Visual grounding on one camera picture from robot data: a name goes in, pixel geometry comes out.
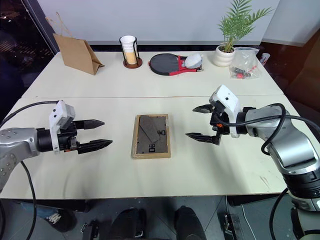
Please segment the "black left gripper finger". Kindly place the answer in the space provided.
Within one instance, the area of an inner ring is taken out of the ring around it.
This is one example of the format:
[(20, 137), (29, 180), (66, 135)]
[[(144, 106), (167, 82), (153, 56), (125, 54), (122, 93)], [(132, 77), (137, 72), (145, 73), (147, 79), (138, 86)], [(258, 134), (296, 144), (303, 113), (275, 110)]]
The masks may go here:
[(100, 126), (103, 126), (105, 122), (96, 120), (96, 119), (88, 119), (88, 120), (77, 120), (74, 122), (77, 130), (89, 130), (95, 129)]
[(113, 142), (112, 140), (108, 140), (108, 139), (97, 139), (97, 140), (92, 140), (90, 142), (83, 143), (83, 144), (76, 142), (76, 150), (78, 154), (95, 152), (103, 148), (106, 148), (112, 142)]

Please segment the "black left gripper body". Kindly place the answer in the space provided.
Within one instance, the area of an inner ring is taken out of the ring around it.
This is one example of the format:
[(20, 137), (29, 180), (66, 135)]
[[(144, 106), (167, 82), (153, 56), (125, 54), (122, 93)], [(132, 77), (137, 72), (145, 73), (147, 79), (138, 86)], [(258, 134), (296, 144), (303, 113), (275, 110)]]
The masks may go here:
[(60, 151), (70, 152), (77, 150), (78, 125), (78, 121), (72, 121), (66, 129), (60, 129), (60, 133), (57, 134)]

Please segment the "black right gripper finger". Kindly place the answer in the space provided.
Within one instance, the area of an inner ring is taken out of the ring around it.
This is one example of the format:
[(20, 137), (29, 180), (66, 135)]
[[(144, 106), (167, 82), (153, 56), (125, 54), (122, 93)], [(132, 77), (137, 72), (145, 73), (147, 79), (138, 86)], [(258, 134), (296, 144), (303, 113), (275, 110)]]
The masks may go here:
[(195, 107), (192, 111), (197, 113), (210, 114), (213, 112), (213, 106), (211, 104), (204, 104)]
[(198, 142), (211, 143), (211, 144), (214, 144), (216, 142), (215, 136), (203, 135), (202, 133), (190, 132), (190, 133), (186, 133), (185, 135)]

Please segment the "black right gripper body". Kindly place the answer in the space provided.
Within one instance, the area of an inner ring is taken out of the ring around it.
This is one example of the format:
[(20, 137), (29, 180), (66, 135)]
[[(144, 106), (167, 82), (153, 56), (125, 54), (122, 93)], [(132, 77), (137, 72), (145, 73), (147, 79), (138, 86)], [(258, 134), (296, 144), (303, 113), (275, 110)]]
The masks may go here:
[(225, 107), (218, 100), (213, 104), (210, 119), (212, 130), (216, 132), (216, 135), (211, 137), (211, 142), (217, 146), (220, 145), (222, 135), (230, 134), (230, 128), (226, 125), (223, 125), (222, 122), (229, 123), (229, 117), (225, 112)]

